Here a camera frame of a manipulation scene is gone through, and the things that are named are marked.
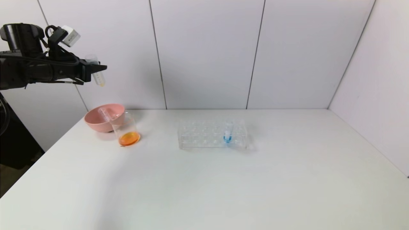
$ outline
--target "panel seam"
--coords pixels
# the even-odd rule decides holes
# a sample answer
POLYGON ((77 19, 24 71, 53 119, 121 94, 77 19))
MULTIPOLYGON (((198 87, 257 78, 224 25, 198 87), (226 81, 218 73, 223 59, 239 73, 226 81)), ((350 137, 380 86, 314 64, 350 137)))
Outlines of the panel seam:
POLYGON ((331 105, 332 101, 334 100, 335 95, 337 94, 337 91, 338 91, 338 89, 339 89, 339 86, 341 85, 342 79, 344 79, 344 76, 345 76, 345 74, 346 74, 346 71, 348 70, 349 64, 351 63, 351 60, 352 60, 352 58, 353 58, 354 55, 355 55, 355 52, 356 52, 356 50, 357 50, 357 48, 358 48, 358 44, 359 44, 359 42, 361 41, 361 38, 362 38, 362 35, 364 34, 366 25, 368 24, 369 18, 371 17, 372 10, 373 10, 373 7, 375 6, 375 3, 376 3, 376 0, 373 1, 371 11, 369 12, 368 18, 366 19, 364 28, 362 29, 361 35, 359 36, 359 39, 358 39, 358 42, 357 42, 357 44, 356 44, 356 46, 355 46, 354 52, 352 52, 351 58, 349 59, 349 62, 348 62, 348 64, 346 65, 345 71, 344 71, 344 73, 343 73, 341 79, 339 80, 337 89, 335 90, 334 95, 332 96, 332 98, 331 98, 331 100, 330 100, 330 103, 328 104, 327 109, 330 109, 330 105, 331 105))
POLYGON ((151 10, 151 18, 152 18, 152 26, 153 26, 153 35, 154 35, 154 37, 155 37, 156 54, 157 54, 157 61, 158 61, 158 63, 159 63, 160 80, 162 81, 163 98, 164 98, 164 100, 165 100, 165 109, 168 109, 168 105, 167 105, 167 103, 166 103, 165 86, 164 86, 164 84, 163 84, 162 68, 161 68, 161 66, 160 66, 159 49, 158 49, 158 47, 157 47, 155 23, 153 22, 153 12, 152 12, 151 0, 149 0, 149 8, 150 8, 150 10, 151 10))
POLYGON ((260 32, 261 32, 261 25, 263 23, 263 16, 264 16, 264 7, 265 7, 265 0, 264 0, 264 4, 263 4, 263 11, 261 13, 261 21, 260 21, 260 28, 258 30, 258 38, 257 38, 257 45, 256 45, 256 52, 254 54, 254 62, 253 62, 253 70, 252 70, 252 77, 250 78, 250 86, 249 86, 249 94, 247 96, 247 103, 246 103, 246 109, 249 106, 249 99, 250 99, 250 90, 252 88, 252 81, 253 81, 253 74, 254 74, 254 66, 256 64, 256 57, 257 57, 257 49, 258 49, 258 42, 260 40, 260 32))
POLYGON ((337 116, 341 121, 343 121, 347 126, 349 126, 352 130, 354 130, 355 133, 357 133, 360 137, 362 137, 369 145, 371 145, 376 151, 378 151, 378 153, 384 157, 392 166, 394 166, 398 171, 400 171, 404 176, 406 176, 405 172, 403 170, 401 170, 400 168, 398 168, 395 163, 393 163, 380 149, 378 149, 374 144, 372 144, 372 142, 370 142, 366 137, 364 137, 357 129, 355 129, 355 127, 353 127, 352 125, 350 125, 346 120, 344 120, 342 117, 340 117, 338 114, 336 114, 333 111, 330 111, 330 113, 335 114, 335 116, 337 116))
MULTIPOLYGON (((49 26, 48 21, 47 21, 47 18, 45 17, 45 14, 44 14, 44 10, 43 10, 43 8, 41 7, 40 0, 37 0, 37 3, 38 3, 38 6, 40 7, 41 13, 43 14, 45 23, 47 24, 47 26, 49 26)), ((78 92, 78 94, 79 94, 79 97, 81 98, 81 101, 82 101, 82 103, 84 104, 84 107, 85 107, 85 109, 86 109, 87 112, 88 112, 88 111, 89 111, 89 110, 88 110, 88 107, 87 107, 87 105, 85 104, 85 101, 84 101, 84 99, 82 98, 82 95, 81 95, 81 93, 79 92, 78 87, 77 87, 76 85, 74 85, 74 87, 75 87, 75 89, 77 90, 77 92, 78 92)))

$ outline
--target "small tube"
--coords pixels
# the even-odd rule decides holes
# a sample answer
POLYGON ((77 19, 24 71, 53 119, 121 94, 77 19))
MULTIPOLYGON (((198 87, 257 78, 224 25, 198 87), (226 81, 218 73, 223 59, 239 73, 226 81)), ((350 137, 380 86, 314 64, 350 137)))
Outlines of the small tube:
POLYGON ((225 140, 226 143, 230 143, 231 141, 233 128, 234 128, 233 122, 226 122, 225 135, 223 136, 223 139, 225 140))
MULTIPOLYGON (((89 64, 99 65, 98 58, 95 54, 88 54, 87 56, 85 56, 85 61, 89 64)), ((92 76, 94 77, 95 83, 97 85, 105 85, 105 78, 102 71, 93 73, 92 76)))
POLYGON ((99 115, 102 117, 102 119, 104 119, 105 122, 111 122, 120 116, 119 114, 112 114, 108 110, 110 109, 107 109, 105 107, 100 107, 98 109, 99 115))

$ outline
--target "white table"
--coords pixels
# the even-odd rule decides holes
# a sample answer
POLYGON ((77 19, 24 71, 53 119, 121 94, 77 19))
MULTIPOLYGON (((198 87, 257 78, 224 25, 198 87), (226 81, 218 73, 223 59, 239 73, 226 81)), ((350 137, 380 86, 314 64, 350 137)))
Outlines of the white table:
POLYGON ((1 230, 408 230, 409 179, 328 110, 137 110, 79 121, 0 199, 1 230), (251 146, 178 148, 180 119, 243 118, 251 146))

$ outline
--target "glass beaker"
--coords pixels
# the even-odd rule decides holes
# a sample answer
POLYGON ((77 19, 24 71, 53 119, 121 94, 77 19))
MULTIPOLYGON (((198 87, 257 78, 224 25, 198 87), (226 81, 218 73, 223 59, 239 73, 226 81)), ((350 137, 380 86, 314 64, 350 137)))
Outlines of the glass beaker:
POLYGON ((116 119, 112 121, 115 135, 121 146, 129 146, 137 143, 140 139, 140 134, 136 130, 135 120, 132 114, 124 113, 124 119, 116 119))

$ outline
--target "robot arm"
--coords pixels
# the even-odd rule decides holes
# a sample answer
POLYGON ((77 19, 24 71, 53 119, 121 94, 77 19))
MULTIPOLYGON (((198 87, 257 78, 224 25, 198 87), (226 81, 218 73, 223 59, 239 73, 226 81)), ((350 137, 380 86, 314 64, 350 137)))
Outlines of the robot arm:
POLYGON ((62 42, 71 47, 80 37, 75 30, 48 26, 46 35, 48 43, 44 41, 43 29, 31 24, 6 24, 0 29, 1 39, 10 47, 10 51, 0 52, 0 90, 37 82, 83 85, 91 81, 91 74, 106 70, 106 65, 87 63, 58 45, 62 42), (51 36, 48 36, 49 28, 54 30, 51 36), (40 42, 47 48, 46 52, 40 42))

